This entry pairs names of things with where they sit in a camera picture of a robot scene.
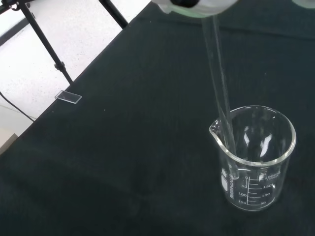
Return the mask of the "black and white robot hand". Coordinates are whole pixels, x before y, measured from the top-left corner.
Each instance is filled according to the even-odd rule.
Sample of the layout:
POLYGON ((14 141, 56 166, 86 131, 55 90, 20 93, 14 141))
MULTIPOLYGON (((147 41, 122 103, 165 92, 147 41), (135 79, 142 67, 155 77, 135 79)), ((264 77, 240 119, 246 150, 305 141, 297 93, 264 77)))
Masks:
POLYGON ((191 18, 218 15, 233 6, 237 0, 152 0, 168 14, 175 12, 191 18))

